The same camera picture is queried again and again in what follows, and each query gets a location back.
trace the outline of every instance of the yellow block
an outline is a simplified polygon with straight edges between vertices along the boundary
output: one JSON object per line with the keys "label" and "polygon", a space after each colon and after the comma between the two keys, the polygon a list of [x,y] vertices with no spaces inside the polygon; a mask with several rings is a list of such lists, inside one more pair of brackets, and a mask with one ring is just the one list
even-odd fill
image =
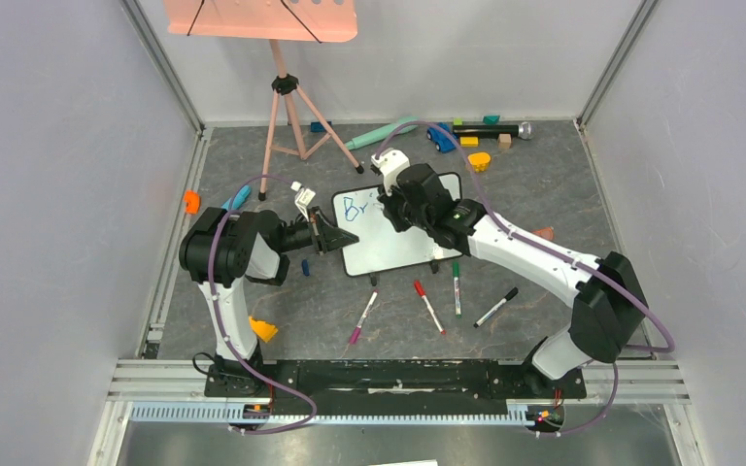
{"label": "yellow block", "polygon": [[467,156],[470,165],[473,165],[474,172],[484,172],[491,166],[491,155],[487,152],[471,153]]}
{"label": "yellow block", "polygon": [[253,329],[255,335],[264,343],[270,342],[279,332],[276,325],[267,323],[264,320],[255,320],[252,317],[250,317],[250,327]]}
{"label": "yellow block", "polygon": [[461,144],[463,148],[478,148],[479,138],[475,136],[464,136],[458,140],[458,143]]}

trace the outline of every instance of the blue writing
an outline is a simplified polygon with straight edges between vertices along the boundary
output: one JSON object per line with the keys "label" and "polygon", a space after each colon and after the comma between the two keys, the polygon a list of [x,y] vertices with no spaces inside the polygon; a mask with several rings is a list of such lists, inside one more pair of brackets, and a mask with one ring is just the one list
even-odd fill
{"label": "blue writing", "polygon": [[363,206],[356,207],[353,205],[353,198],[345,196],[342,198],[345,206],[345,220],[353,221],[359,214],[364,214],[364,209],[367,207],[365,202]]}

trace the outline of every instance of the orange block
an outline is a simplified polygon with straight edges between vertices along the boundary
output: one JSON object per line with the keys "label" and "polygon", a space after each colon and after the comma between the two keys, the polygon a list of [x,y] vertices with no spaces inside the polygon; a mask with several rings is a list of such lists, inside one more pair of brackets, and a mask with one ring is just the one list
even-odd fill
{"label": "orange block", "polygon": [[185,212],[194,216],[198,214],[198,209],[201,207],[201,197],[195,191],[185,192]]}
{"label": "orange block", "polygon": [[473,165],[474,172],[484,172],[491,166],[491,155],[487,152],[471,153],[467,156],[470,165]]}
{"label": "orange block", "polygon": [[553,238],[554,238],[552,226],[549,226],[547,228],[542,228],[541,230],[536,230],[533,232],[533,234],[540,238],[544,238],[548,241],[553,241]]}
{"label": "orange block", "polygon": [[250,327],[253,329],[253,332],[264,343],[270,342],[276,336],[276,333],[279,332],[279,328],[272,323],[267,323],[264,320],[256,320],[252,316],[248,317],[248,319],[250,320]]}

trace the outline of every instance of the pink music stand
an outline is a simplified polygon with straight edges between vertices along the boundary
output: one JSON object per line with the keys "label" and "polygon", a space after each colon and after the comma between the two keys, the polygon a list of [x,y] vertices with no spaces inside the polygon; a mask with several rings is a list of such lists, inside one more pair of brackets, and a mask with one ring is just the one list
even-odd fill
{"label": "pink music stand", "polygon": [[[168,30],[172,33],[270,40],[279,76],[272,83],[273,104],[270,109],[270,125],[267,127],[262,174],[266,175],[270,168],[273,150],[298,155],[306,160],[330,138],[345,153],[356,171],[364,172],[364,168],[298,84],[298,78],[288,74],[279,48],[280,40],[316,41],[318,38],[320,42],[347,42],[353,39],[357,33],[354,0],[164,0],[164,8],[170,18]],[[298,113],[293,103],[294,91],[327,132],[309,149],[304,146]],[[296,150],[273,144],[279,96],[285,98]],[[267,179],[262,179],[258,199],[263,201],[266,196]]]}

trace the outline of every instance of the white wall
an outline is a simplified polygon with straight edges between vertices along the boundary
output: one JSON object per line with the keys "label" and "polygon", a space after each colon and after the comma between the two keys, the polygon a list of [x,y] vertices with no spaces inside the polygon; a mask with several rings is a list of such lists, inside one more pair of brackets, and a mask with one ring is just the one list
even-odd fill
{"label": "white wall", "polygon": [[116,1],[0,2],[0,465],[85,464],[193,135]]}
{"label": "white wall", "polygon": [[746,464],[746,2],[661,2],[590,124],[719,465]]}
{"label": "white wall", "polygon": [[[141,2],[203,119],[269,119],[276,71],[267,41],[169,34],[162,0]],[[638,4],[356,0],[350,42],[282,50],[327,119],[574,117]]]}

